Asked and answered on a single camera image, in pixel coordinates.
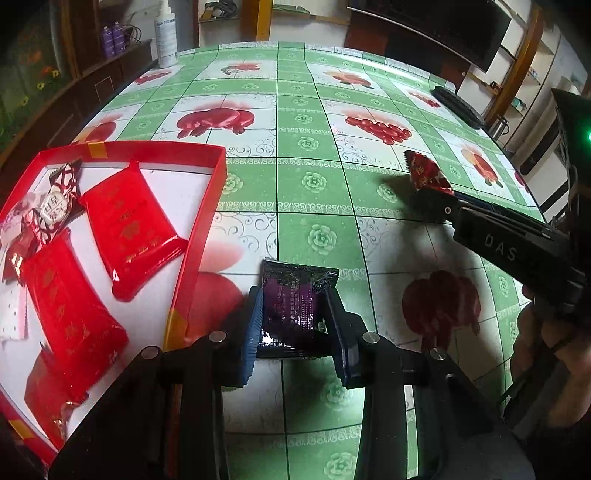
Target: wooden cabinet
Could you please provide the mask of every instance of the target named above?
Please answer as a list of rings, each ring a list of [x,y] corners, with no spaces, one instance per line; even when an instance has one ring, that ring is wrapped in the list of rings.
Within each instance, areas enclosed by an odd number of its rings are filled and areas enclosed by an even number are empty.
[[[37,153],[69,144],[115,95],[152,66],[147,41],[99,63],[59,91],[0,155],[0,205]]]

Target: spray bottle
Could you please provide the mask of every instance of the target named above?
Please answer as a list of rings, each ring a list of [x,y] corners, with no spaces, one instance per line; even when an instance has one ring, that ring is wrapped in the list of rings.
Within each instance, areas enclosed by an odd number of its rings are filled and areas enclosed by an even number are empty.
[[[161,0],[160,15],[154,20],[156,49],[160,68],[178,63],[176,16],[170,11],[168,0]]]

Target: red packaged snack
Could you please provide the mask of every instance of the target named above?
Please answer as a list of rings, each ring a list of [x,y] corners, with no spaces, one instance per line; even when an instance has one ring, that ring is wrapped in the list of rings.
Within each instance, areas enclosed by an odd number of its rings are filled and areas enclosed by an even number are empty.
[[[132,162],[80,199],[107,273],[113,296],[130,301],[160,268],[187,248]]]
[[[439,169],[437,163],[413,150],[407,150],[404,152],[404,156],[416,189],[430,187],[453,195],[452,186]]]
[[[70,246],[70,229],[22,267],[22,277],[57,366],[80,398],[127,345],[125,329],[88,283]]]
[[[66,426],[72,411],[86,398],[86,394],[76,397],[70,391],[55,357],[47,347],[42,347],[27,377],[25,403],[57,449],[66,441]]]

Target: red grape print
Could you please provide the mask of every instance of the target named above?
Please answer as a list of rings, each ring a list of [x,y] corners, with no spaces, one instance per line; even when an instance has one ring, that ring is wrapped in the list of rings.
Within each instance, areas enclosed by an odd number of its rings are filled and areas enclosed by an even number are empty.
[[[474,165],[476,171],[484,178],[484,183],[491,186],[492,182],[496,182],[499,187],[502,187],[503,184],[499,181],[499,177],[496,176],[495,171],[489,165],[489,163],[480,155],[479,153],[475,153],[467,148],[462,148],[462,156]]]
[[[169,75],[169,74],[170,74],[170,70],[166,70],[164,72],[158,72],[158,73],[150,73],[149,75],[144,75],[143,77],[135,79],[134,82],[137,83],[138,85],[142,85],[146,82],[150,82],[152,80],[159,79],[161,77],[166,77],[166,75]]]
[[[480,297],[472,281],[445,270],[410,282],[402,294],[402,314],[414,333],[423,336],[421,350],[449,348],[454,327],[471,325],[480,332]]]
[[[198,137],[210,128],[227,128],[236,135],[243,134],[244,128],[252,125],[254,121],[254,114],[248,110],[219,107],[192,112],[177,122],[177,127],[181,129],[177,137],[184,138],[187,135]]]
[[[431,106],[433,108],[439,108],[439,107],[441,107],[441,105],[439,105],[435,100],[433,100],[433,99],[431,99],[429,97],[425,97],[424,95],[421,95],[420,93],[409,92],[409,95],[412,95],[413,97],[418,98],[419,100],[422,100],[428,106]]]
[[[368,118],[358,119],[351,116],[345,118],[349,125],[356,125],[361,130],[378,137],[386,145],[394,145],[395,142],[402,143],[412,137],[413,133],[406,128],[396,125],[386,125],[383,122],[374,122]]]
[[[371,86],[369,80],[363,79],[354,73],[325,72],[324,74],[338,80],[340,83],[344,83],[345,85],[362,85],[366,88],[374,88]]]
[[[224,72],[226,75],[232,75],[234,73],[245,72],[247,70],[260,70],[260,68],[258,66],[258,63],[244,62],[239,63],[237,65],[228,65],[227,67],[224,67],[220,70]]]

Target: wrapped candy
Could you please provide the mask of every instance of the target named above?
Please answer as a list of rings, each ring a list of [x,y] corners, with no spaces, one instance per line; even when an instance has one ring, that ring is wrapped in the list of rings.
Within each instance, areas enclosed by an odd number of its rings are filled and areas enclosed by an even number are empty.
[[[118,300],[132,300],[160,268],[187,248],[137,162],[91,188],[80,202]]]
[[[63,229],[22,268],[22,277],[69,391],[80,398],[128,343],[88,283]]]
[[[453,195],[452,186],[437,163],[413,150],[407,150],[404,156],[415,188],[429,187]]]
[[[49,438],[60,449],[66,441],[66,426],[72,411],[87,398],[76,396],[47,347],[42,347],[27,378],[25,403]]]
[[[22,264],[37,251],[39,245],[47,245],[68,220],[82,212],[78,202],[80,190],[77,179],[81,164],[82,161],[77,160],[58,168],[49,175],[51,187],[47,195],[28,193],[13,209],[16,209],[17,215],[9,214],[7,228],[2,229],[3,238],[8,240],[12,237],[4,262],[3,282],[16,278],[22,284]],[[16,218],[21,219],[22,225],[21,232],[14,238]]]
[[[73,213],[82,211],[78,204],[80,189],[77,179],[81,164],[81,160],[66,163],[49,175],[51,187],[41,206],[25,215],[42,247],[51,241]]]

